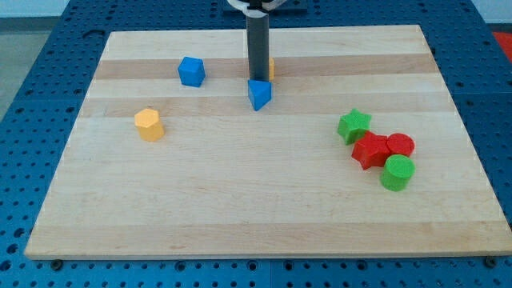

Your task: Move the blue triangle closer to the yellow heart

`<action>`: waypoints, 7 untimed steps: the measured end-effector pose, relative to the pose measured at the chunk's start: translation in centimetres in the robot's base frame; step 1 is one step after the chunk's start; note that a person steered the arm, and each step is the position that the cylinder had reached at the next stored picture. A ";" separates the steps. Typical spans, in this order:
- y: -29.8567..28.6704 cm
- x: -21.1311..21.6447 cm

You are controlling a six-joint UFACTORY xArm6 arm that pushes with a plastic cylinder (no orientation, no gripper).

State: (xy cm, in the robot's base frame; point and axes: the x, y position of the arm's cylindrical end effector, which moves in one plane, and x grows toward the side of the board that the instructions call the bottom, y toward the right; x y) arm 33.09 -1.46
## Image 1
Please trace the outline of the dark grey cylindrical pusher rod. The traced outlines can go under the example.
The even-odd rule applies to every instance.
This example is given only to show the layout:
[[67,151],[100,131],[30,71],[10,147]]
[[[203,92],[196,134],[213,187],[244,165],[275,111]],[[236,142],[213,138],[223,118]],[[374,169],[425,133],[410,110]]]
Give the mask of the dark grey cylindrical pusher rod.
[[246,34],[250,80],[270,80],[269,15],[246,18]]

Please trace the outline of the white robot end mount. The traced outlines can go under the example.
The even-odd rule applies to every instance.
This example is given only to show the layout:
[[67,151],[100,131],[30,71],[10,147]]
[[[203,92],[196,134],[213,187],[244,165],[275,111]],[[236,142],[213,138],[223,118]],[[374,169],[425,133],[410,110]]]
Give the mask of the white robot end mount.
[[263,18],[287,0],[227,0],[227,3],[241,11],[248,18]]

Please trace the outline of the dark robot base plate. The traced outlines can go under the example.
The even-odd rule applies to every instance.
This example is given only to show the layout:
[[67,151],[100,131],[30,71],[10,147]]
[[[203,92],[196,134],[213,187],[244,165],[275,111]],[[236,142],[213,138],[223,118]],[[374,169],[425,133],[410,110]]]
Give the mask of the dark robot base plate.
[[[305,12],[308,8],[308,1],[307,0],[287,0],[286,3],[284,3],[282,6],[278,7],[276,10],[271,11],[272,12]],[[241,11],[236,10],[235,8],[231,7],[227,0],[222,1],[222,12],[224,14],[243,14]]]

